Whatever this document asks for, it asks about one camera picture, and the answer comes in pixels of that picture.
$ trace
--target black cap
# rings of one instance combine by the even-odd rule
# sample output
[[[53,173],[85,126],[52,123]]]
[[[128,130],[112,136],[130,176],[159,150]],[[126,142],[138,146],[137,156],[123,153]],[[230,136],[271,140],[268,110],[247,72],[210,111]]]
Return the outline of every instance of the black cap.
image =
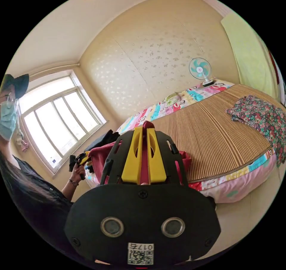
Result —
[[[29,74],[24,74],[17,78],[14,78],[11,74],[5,74],[2,89],[5,90],[10,85],[13,85],[15,88],[16,99],[23,97],[28,89]]]

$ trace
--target window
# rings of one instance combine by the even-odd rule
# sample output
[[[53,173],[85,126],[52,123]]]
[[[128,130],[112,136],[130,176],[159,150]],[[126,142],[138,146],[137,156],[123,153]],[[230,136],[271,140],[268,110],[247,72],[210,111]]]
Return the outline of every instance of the window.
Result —
[[[106,122],[72,74],[28,89],[19,106],[33,147],[53,173]]]

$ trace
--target hand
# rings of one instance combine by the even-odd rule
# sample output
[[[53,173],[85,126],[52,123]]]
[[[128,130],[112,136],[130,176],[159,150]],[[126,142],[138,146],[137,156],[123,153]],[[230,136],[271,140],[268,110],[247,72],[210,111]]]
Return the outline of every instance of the hand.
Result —
[[[71,173],[71,180],[76,181],[79,183],[82,179],[82,177],[86,176],[86,171],[84,169],[84,166],[79,166],[77,163],[74,165],[74,168]]]

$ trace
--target wallpaper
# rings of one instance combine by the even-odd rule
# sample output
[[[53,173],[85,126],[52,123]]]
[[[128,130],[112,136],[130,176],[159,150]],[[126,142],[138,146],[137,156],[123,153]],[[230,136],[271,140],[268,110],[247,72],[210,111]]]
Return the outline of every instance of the wallpaper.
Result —
[[[189,72],[192,58],[205,58],[213,76],[238,83],[221,19],[202,0],[145,1],[95,37],[80,59],[81,68],[121,122],[200,83]]]

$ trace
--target bamboo mat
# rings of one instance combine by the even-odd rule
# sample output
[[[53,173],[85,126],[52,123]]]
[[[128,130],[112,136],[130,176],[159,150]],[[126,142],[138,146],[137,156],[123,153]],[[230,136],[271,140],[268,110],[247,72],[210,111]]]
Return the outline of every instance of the bamboo mat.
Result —
[[[255,129],[232,121],[226,109],[242,97],[253,95],[285,108],[253,88],[234,85],[168,116],[152,121],[157,131],[169,135],[178,150],[192,158],[189,182],[209,180],[239,170],[271,149]]]

